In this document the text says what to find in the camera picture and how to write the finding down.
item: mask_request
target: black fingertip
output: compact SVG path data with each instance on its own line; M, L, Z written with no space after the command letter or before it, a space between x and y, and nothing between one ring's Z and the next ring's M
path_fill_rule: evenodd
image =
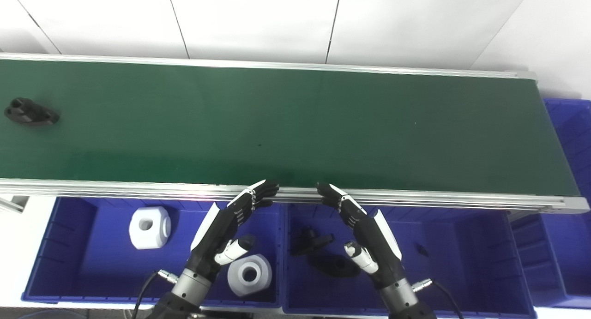
M252 249L257 244L257 237L255 235L246 234L238 239L238 245L245 250Z
M338 200L337 199L322 197L321 202L323 205L327 205L327 206L333 207L333 208L338 208Z
M278 180L268 180L269 184L272 184L274 187L279 188L279 181Z
M262 207L270 207L273 204L271 199L262 199L258 203L255 204L255 207L262 208Z
M316 190L318 191L319 195L329 195L333 190L331 189L331 185L328 183L316 183Z
M279 188L266 189L261 193L257 193L257 198L274 197L278 191Z

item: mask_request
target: aluminum rail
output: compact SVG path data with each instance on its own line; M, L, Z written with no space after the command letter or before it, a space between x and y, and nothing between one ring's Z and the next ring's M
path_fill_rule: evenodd
M229 201L243 189L243 185L0 178L0 193L13 195ZM579 214L589 211L589 204L583 197L388 189L344 190L362 205L475 208L558 214ZM274 200L278 203L317 204L320 203L320 196L314 188L282 187Z
M412 75L443 75L446 77L514 78L536 80L536 74L529 71L477 71L454 69L394 68L386 66L364 65L248 62L244 60L186 60L147 57L83 56L77 54L15 54L9 52L0 53L0 60L38 60L53 62L177 65L199 66L205 68L287 69Z

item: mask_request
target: black cable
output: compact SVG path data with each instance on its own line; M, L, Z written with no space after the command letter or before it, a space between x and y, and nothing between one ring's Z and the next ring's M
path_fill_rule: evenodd
M142 285L142 289L139 291L138 300L137 300L137 302L135 302L135 308L133 308L133 313L131 314L131 319L135 319L135 317L137 317L138 310L139 310L139 304L142 302L142 298L144 297L144 293L146 292L146 289L148 289L148 286L150 285L150 283L152 283L152 281L154 281L154 278L157 276L158 276L158 272L150 273L150 275L148 276L148 278L144 282L144 285Z
M435 287L438 287L439 290L441 290L445 294L445 296L447 296L447 298L450 301L450 303L452 303L453 310L458 315L458 318L464 319L464 316L460 312L460 307L458 306L458 303L456 303L456 301L454 300L452 294L450 294L450 292L447 291L447 289L445 287L443 287L443 285L439 284L437 281L435 281L435 280L431 280L431 281L433 282L433 285Z

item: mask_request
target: white table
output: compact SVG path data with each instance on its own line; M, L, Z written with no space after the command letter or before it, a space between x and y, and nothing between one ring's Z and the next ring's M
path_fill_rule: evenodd
M12 198L11 195L0 197L8 200ZM132 309L133 304L46 304L21 300L54 203L55 197L34 196L29 198L22 214L0 210L0 273L3 275L0 307ZM142 310L150 307L140 306ZM539 319L591 319L591 310L536 308L536 312Z

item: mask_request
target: cable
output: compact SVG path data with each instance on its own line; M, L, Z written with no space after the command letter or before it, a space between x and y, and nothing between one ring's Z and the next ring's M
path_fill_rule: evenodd
M152 281L154 281L154 278L157 276L158 276L158 272L156 272L156 271L150 273L150 275L148 276L148 278L144 282L144 285L142 285L142 288L139 291L138 300L137 300L137 302L135 302L135 308L133 308L133 313L131 314L131 319L135 319L135 317L137 317L139 305L142 302L142 298L144 297L144 293L146 292L146 289L148 289L148 286L150 285L150 283L152 283Z
M459 319L464 319L464 316L462 315L462 312L460 312L460 307L458 306L458 303L456 303L456 301L454 300L452 294L450 294L450 292L447 291L447 289L445 287L443 287L443 285L441 285L437 281L435 281L435 280L431 280L431 281L433 282L433 285L435 287L438 287L439 290L441 290L441 292L443 292L445 294L445 296L447 296L447 298L450 301L450 303L452 303L453 310L458 315L458 318Z
M67 313L76 315L77 317L80 317L82 319L87 319L88 318L88 317L86 317L86 315L80 314L80 313L78 313L76 311L68 310L68 309L65 309L65 308L52 308L51 310L43 310L43 311L37 311L35 313L29 313L29 314L23 315L22 317L18 317L18 319L31 318L31 317L34 317L34 316L36 316L38 314L51 313L51 312L67 312Z

